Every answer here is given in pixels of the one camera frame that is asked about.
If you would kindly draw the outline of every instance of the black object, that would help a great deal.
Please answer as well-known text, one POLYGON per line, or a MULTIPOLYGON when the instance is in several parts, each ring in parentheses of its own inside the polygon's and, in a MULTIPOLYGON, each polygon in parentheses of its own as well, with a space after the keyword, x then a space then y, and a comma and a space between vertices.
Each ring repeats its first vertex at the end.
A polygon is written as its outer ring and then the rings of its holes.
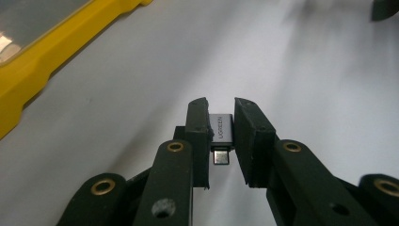
POLYGON ((372 21, 383 21, 399 11, 399 0, 375 0, 372 6, 372 21))
MULTIPOLYGON (((371 174, 353 186, 304 144, 279 140, 255 103, 236 98, 234 114, 244 178, 250 187, 267 187, 278 225, 399 225, 399 180, 371 174)), ((192 187, 209 187, 212 136, 208 102, 191 102, 186 126, 159 147, 151 169, 129 181, 113 173, 87 180, 57 225, 191 225, 192 187)))

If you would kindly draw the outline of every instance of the white floor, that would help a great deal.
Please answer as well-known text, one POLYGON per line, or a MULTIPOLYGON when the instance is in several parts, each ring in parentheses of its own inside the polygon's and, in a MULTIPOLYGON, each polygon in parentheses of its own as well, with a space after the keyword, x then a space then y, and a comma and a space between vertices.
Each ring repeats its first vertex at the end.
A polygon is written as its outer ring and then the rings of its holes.
MULTIPOLYGON (((371 1, 154 0, 58 71, 0 141, 0 225, 55 225, 88 178, 130 178, 183 125, 257 103, 280 138, 310 147, 336 176, 399 178, 399 17, 372 24, 371 1)), ((194 225, 275 225, 265 189, 235 153, 194 191, 194 225)))

